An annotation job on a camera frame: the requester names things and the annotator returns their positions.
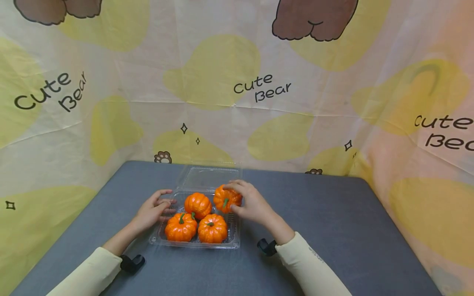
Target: gray table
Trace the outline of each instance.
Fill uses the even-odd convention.
[[[174,188],[183,166],[125,163],[13,292],[45,295],[98,246],[125,226],[159,188]],[[436,286],[362,179],[244,170],[268,202],[339,275],[353,296],[439,296]],[[241,224],[238,250],[196,250],[148,244],[127,254],[146,264],[121,272],[102,293],[115,296],[302,295],[277,256],[256,243],[271,240],[252,222]]]

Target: black clip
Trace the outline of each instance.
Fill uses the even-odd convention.
[[[266,239],[261,239],[257,243],[257,247],[265,254],[267,257],[272,257],[276,254],[276,241],[272,241],[270,244],[267,243]]]
[[[130,275],[136,274],[143,264],[145,264],[145,258],[142,255],[135,256],[133,260],[126,255],[122,255],[120,258],[122,258],[120,268]]]

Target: left hand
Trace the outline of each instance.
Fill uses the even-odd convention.
[[[130,222],[133,228],[141,233],[153,226],[158,221],[166,221],[170,217],[164,217],[162,214],[173,214],[175,209],[169,209],[172,204],[176,203],[176,199],[160,198],[164,194],[170,194],[170,189],[161,189],[155,192],[146,202],[139,208],[137,214]]]

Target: yellow blob pattern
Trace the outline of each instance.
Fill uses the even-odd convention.
[[[214,35],[202,41],[180,69],[168,70],[164,85],[179,99],[204,110],[232,106],[244,94],[237,83],[254,80],[260,72],[260,53],[251,41],[237,35]]]
[[[390,8],[391,0],[359,0],[357,9],[342,36],[318,42],[311,36],[290,41],[302,58],[328,71],[344,71],[370,48]]]
[[[220,166],[234,166],[232,158],[198,134],[187,130],[173,130],[159,135],[153,143],[153,152],[169,152],[172,163],[208,165],[219,162]]]
[[[30,94],[42,100],[40,88],[45,85],[42,73],[33,57],[20,46],[0,37],[0,148],[21,136],[38,119],[41,104],[22,110],[15,106],[15,99],[27,96],[19,101],[20,105],[23,101],[28,102],[24,107],[34,102]]]
[[[91,157],[103,166],[120,148],[137,143],[143,136],[142,128],[130,117],[130,106],[120,96],[108,97],[92,111]]]
[[[369,184],[370,188],[375,191],[374,171],[359,152],[354,157],[349,176],[364,179]]]
[[[303,156],[310,143],[313,116],[289,113],[258,127],[247,141],[249,153],[262,161],[284,161]]]
[[[310,161],[308,170],[321,169],[325,175],[347,176],[354,165],[357,152],[354,147],[346,151],[343,146],[324,150]]]
[[[94,18],[66,17],[59,29],[68,37],[127,52],[142,43],[150,20],[149,0],[107,0]]]
[[[474,268],[474,187],[446,179],[406,178],[390,191],[401,225],[444,258]]]
[[[354,111],[366,122],[396,135],[415,132],[415,119],[444,117],[458,107],[469,91],[468,77],[455,64],[427,60],[413,64],[380,86],[356,91]]]
[[[58,186],[0,197],[0,204],[16,208],[0,215],[0,294],[13,291],[96,194]]]

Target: bear paw print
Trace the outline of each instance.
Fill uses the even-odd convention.
[[[66,13],[76,18],[93,18],[100,14],[102,0],[13,0],[21,15],[46,26],[64,22]]]
[[[280,0],[272,24],[273,35],[300,40],[311,35],[317,41],[341,37],[357,8],[358,0]]]
[[[159,163],[172,163],[171,155],[168,151],[158,151],[158,154],[155,155],[155,162]]]
[[[305,174],[311,174],[311,175],[322,175],[323,170],[322,169],[311,169],[310,171],[307,171]]]

